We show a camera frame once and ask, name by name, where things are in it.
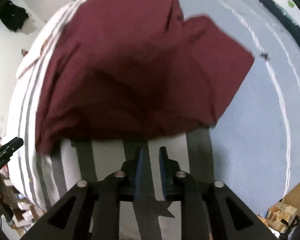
black object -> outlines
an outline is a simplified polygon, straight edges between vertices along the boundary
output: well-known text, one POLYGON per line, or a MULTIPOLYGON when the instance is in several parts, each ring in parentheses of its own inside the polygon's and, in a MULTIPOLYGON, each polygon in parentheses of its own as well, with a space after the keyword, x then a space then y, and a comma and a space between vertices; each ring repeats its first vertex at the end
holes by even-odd
POLYGON ((300 26, 291 18, 291 16, 273 0, 259 0, 291 33, 292 37, 300 47, 300 26))
POLYGON ((11 31, 22 29, 26 19, 29 18, 26 10, 9 1, 0 12, 0 20, 11 31))
MULTIPOLYGON (((23 139, 15 137, 11 141, 9 141, 8 143, 0 147, 0 170, 4 167, 4 165, 8 163, 13 153, 16 150, 18 150, 21 146, 23 146, 23 139)), ((10 222, 13 217, 13 212, 11 208, 5 203, 3 203, 2 199, 0 199, 0 204, 3 208, 2 209, 3 215, 5 216, 6 220, 10 222)))
MULTIPOLYGON (((118 240, 120 201, 133 202, 137 198, 139 156, 137 152, 133 160, 123 163, 121 171, 103 181, 79 181, 21 239, 87 239, 96 204, 92 239, 118 240)), ((183 240, 210 239, 209 220, 214 240, 276 239, 221 181, 195 182, 190 174, 180 171, 178 162, 168 158, 165 147, 160 148, 159 158, 166 201, 182 203, 183 240)))

black metal tool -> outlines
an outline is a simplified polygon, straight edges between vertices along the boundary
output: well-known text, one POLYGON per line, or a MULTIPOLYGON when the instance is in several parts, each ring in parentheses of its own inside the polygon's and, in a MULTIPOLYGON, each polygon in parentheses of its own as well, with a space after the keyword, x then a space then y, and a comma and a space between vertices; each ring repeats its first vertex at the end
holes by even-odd
MULTIPOLYGON (((4 167, 4 165, 8 163, 13 153, 21 146, 23 146, 23 139, 15 137, 11 141, 0 147, 0 170, 4 167)), ((2 185, 0 178, 0 193, 2 193, 1 187, 2 185)), ((2 213, 5 216, 7 222, 10 222, 13 217, 13 212, 7 204, 3 203, 2 198, 0 199, 0 208, 2 208, 2 213)))
MULTIPOLYGON (((159 152, 162 189, 167 201, 181 201, 182 240, 272 240, 271 231, 221 181, 205 184, 180 170, 159 152)), ((21 239, 87 239, 92 211, 92 239, 119 239, 120 201, 133 202, 138 188, 139 154, 120 171, 94 184, 79 181, 21 239)))

maroon fabric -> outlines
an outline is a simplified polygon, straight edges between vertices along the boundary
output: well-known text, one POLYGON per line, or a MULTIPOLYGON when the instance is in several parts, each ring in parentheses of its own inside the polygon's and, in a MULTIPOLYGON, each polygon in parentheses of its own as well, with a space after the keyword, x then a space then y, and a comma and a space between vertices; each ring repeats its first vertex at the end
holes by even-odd
POLYGON ((150 139, 216 124, 253 56, 178 0, 89 0, 65 27, 36 114, 36 149, 150 139))

gray and white striped fabric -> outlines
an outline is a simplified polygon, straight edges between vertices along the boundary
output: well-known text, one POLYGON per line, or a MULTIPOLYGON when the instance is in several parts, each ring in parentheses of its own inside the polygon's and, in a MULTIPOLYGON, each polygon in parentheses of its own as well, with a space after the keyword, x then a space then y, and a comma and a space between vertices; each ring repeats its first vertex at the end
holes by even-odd
MULTIPOLYGON (((82 1, 71 6, 76 8, 82 1)), ((146 189, 153 205, 150 212, 137 204, 121 204, 120 234, 124 239, 181 238, 180 203, 162 202, 161 146, 195 179, 224 181, 256 214, 300 181, 300 49, 292 36, 258 0, 179 1, 185 17, 210 15, 256 58, 216 127, 147 142, 64 140, 51 157, 37 156, 35 113, 61 24, 45 57, 18 81, 10 104, 6 140, 14 136, 25 140, 25 146, 9 162, 10 176, 35 204, 49 209, 80 179, 104 179, 131 159, 140 145, 149 163, 152 181, 146 189), (269 59, 260 57, 261 52, 269 53, 269 59)))

screw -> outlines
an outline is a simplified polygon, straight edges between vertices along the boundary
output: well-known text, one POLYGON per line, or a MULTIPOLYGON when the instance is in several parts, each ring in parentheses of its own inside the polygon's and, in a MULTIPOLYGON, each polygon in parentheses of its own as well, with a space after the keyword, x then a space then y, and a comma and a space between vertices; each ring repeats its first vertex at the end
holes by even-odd
POLYGON ((124 171, 116 171, 116 173, 114 174, 114 176, 116 178, 123 178, 124 176, 126 176, 124 171))
POLYGON ((214 183, 215 187, 223 187, 225 184, 221 180, 216 180, 214 183))
POLYGON ((184 171, 177 171, 176 172, 176 176, 178 177, 178 178, 185 178, 186 177, 186 172, 184 172, 184 171))
POLYGON ((86 182, 85 180, 80 180, 78 183, 77 183, 77 186, 78 187, 86 187, 88 185, 88 182, 86 182))

